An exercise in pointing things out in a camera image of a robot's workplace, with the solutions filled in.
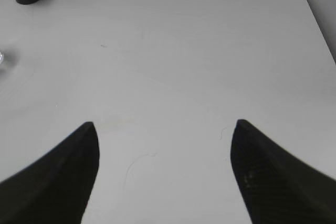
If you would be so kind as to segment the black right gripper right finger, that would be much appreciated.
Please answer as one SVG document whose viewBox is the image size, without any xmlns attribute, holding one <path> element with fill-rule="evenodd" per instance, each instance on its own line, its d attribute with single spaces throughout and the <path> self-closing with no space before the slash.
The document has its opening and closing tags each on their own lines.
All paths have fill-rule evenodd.
<svg viewBox="0 0 336 224">
<path fill-rule="evenodd" d="M 335 179 L 247 120 L 236 122 L 230 162 L 252 223 L 335 223 Z"/>
</svg>

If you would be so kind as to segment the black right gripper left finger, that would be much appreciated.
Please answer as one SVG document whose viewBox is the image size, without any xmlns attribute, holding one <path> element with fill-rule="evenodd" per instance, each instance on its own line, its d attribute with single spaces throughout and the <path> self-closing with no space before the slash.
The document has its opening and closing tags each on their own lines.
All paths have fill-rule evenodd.
<svg viewBox="0 0 336 224">
<path fill-rule="evenodd" d="M 1 182 L 1 223 L 81 223 L 99 169 L 93 122 Z"/>
</svg>

